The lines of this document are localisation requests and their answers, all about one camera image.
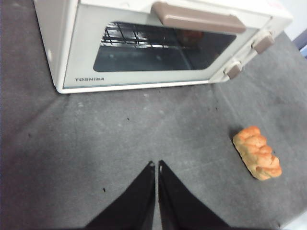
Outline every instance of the bread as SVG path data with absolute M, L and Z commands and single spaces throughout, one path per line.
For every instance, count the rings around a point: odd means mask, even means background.
M 278 158 L 272 155 L 272 148 L 267 145 L 258 127 L 250 126 L 241 130 L 234 136 L 233 143 L 255 178 L 263 181 L 282 174 Z

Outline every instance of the wire rack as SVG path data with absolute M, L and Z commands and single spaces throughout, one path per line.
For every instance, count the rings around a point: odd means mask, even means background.
M 172 28 L 130 23 L 109 23 L 100 45 L 134 48 L 188 48 L 180 44 Z

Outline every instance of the bread roll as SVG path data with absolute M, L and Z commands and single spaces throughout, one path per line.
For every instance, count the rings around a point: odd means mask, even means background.
M 272 148 L 267 145 L 258 127 L 250 126 L 241 130 L 234 136 L 233 143 L 248 170 L 258 180 L 282 174 L 278 158 L 272 155 Z

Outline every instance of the brown handle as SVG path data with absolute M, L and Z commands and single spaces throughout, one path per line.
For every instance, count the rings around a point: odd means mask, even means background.
M 160 1 L 153 4 L 152 10 L 158 15 L 161 23 L 167 27 L 230 33 L 242 33 L 246 30 L 244 24 L 233 15 L 171 6 Z

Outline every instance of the glass window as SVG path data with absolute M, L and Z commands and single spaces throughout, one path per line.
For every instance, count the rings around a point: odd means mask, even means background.
M 94 64 L 97 72 L 205 69 L 235 34 L 109 23 Z

